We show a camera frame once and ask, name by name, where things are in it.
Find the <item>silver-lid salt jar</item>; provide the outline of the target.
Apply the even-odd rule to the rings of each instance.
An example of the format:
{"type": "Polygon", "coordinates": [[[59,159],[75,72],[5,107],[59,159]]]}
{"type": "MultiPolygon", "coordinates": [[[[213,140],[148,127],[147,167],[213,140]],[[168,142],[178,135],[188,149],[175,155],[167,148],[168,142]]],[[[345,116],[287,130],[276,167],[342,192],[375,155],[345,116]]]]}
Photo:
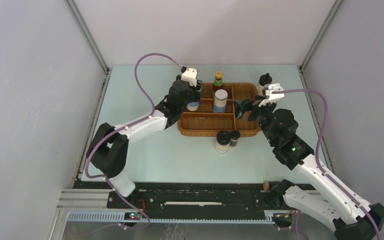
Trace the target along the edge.
{"type": "Polygon", "coordinates": [[[218,89],[214,92],[213,112],[224,113],[227,107],[228,92],[224,89],[218,89]]]}
{"type": "Polygon", "coordinates": [[[186,108],[188,111],[194,112],[199,108],[199,102],[190,102],[186,108]]]}

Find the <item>black-top clear shaker bottle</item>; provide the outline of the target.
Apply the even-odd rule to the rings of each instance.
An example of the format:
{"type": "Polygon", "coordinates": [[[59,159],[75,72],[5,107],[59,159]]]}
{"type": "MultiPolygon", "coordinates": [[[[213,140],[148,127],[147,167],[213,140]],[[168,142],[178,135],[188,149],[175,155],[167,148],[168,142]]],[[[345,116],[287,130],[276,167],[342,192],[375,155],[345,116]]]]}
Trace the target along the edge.
{"type": "Polygon", "coordinates": [[[257,95],[263,96],[264,95],[264,87],[267,84],[271,84],[273,81],[270,73],[266,73],[260,76],[258,83],[257,83],[257,95]]]}

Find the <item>yellow-cap sauce bottle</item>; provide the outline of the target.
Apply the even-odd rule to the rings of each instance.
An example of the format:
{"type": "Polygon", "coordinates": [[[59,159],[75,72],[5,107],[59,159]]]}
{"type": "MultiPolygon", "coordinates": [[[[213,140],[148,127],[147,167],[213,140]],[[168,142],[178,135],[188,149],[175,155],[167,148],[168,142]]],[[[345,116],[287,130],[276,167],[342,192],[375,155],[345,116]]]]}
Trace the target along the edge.
{"type": "Polygon", "coordinates": [[[223,73],[217,71],[214,76],[213,86],[212,86],[212,97],[215,97],[216,91],[223,88],[223,73]]]}

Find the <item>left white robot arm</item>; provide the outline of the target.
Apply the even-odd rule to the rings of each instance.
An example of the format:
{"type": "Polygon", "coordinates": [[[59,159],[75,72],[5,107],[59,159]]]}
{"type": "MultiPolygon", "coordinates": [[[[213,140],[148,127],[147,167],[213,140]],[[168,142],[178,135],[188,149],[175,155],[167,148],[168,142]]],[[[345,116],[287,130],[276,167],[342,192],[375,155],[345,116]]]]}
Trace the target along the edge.
{"type": "Polygon", "coordinates": [[[153,107],[151,113],[116,126],[107,122],[101,124],[88,149],[83,174],[88,179],[107,182],[113,191],[120,194],[118,201],[125,208],[136,206],[136,185],[125,169],[129,147],[154,132],[174,125],[189,103],[200,101],[202,88],[202,80],[194,79],[194,83],[190,83],[178,75],[168,94],[153,107]]]}

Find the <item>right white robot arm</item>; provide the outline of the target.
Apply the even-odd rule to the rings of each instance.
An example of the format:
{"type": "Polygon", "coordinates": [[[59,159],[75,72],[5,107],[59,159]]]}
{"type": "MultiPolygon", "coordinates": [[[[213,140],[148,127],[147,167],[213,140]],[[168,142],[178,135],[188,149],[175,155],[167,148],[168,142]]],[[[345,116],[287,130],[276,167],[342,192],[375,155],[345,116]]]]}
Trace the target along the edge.
{"type": "Polygon", "coordinates": [[[300,210],[333,231],[338,240],[371,240],[384,224],[384,206],[370,203],[347,187],[318,160],[315,151],[296,133],[299,126],[291,110],[276,108],[267,99],[234,100],[237,119],[249,112],[258,123],[275,158],[293,173],[303,176],[323,196],[319,199],[289,180],[273,187],[271,204],[300,210]]]}

